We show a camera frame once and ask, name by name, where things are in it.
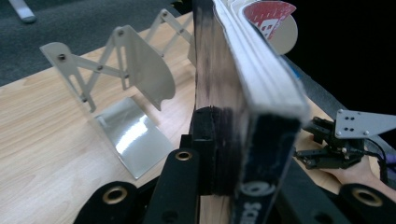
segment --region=wooden table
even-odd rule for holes
[[[178,19],[183,22],[188,16]],[[162,24],[150,43],[162,48],[173,35],[170,29]],[[194,106],[195,68],[187,59],[188,48],[189,43],[179,38],[164,57],[177,91],[172,100],[163,102],[162,112],[136,89],[123,91],[118,78],[105,75],[92,91],[97,111],[132,97],[178,148],[181,135],[188,133]],[[102,51],[83,57],[97,61]],[[115,57],[111,64],[116,64]],[[311,104],[313,115],[328,118]],[[132,178],[113,146],[92,124],[88,111],[54,68],[0,88],[1,223],[72,223],[82,205],[104,184],[119,180],[139,187],[160,173],[164,160],[138,180]],[[296,142],[300,148],[317,147],[312,144],[305,132]],[[318,185],[333,192],[339,189],[331,176],[318,170],[308,173]]]

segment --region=wire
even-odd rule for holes
[[[363,154],[368,155],[368,156],[373,156],[378,159],[380,180],[384,184],[388,184],[389,180],[388,180],[387,155],[385,154],[384,148],[382,148],[376,141],[374,141],[370,138],[366,138],[366,140],[373,143],[382,152],[382,158],[378,153],[374,153],[371,151],[364,150]]]
[[[387,167],[393,171],[393,173],[396,173],[396,163],[387,163]]]

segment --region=metal bookend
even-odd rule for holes
[[[176,33],[172,36],[171,40],[166,44],[163,49],[157,49],[157,52],[163,57],[165,53],[174,46],[175,42],[177,41],[178,37],[183,37],[187,42],[190,43],[188,59],[190,62],[195,66],[196,59],[195,59],[195,41],[194,36],[190,34],[190,32],[186,29],[187,26],[192,22],[192,13],[190,16],[184,21],[183,24],[180,24],[177,19],[166,9],[162,9],[161,12],[157,15],[154,22],[151,24],[148,34],[145,37],[146,42],[150,42],[152,37],[157,32],[158,28],[160,27],[161,23],[166,22],[168,23],[172,29],[176,31]]]
[[[173,150],[166,136],[131,98],[108,107],[95,119],[136,179]]]
[[[49,43],[40,49],[81,102],[89,103],[91,113],[96,109],[91,91],[101,74],[119,77],[124,90],[135,86],[160,111],[162,100],[175,96],[175,81],[169,67],[157,51],[129,25],[114,30],[99,62],[72,54],[62,43]],[[118,68],[106,65],[113,49],[116,49]],[[87,81],[84,81],[79,68],[92,70]],[[95,120],[118,151],[122,163],[136,179],[173,149],[171,142],[131,98],[104,109],[95,116]]]

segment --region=metal rivet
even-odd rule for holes
[[[112,197],[112,193],[117,193],[117,197]],[[122,186],[116,186],[108,189],[102,197],[102,200],[107,204],[120,203],[126,198],[128,191]]]
[[[64,61],[64,60],[66,60],[66,55],[64,55],[64,54],[58,55],[58,60],[59,60],[59,61]]]
[[[192,154],[187,151],[181,151],[176,154],[176,158],[180,161],[188,161],[192,158]]]
[[[383,202],[374,192],[368,189],[355,188],[352,190],[352,195],[361,203],[372,207],[380,207]]]

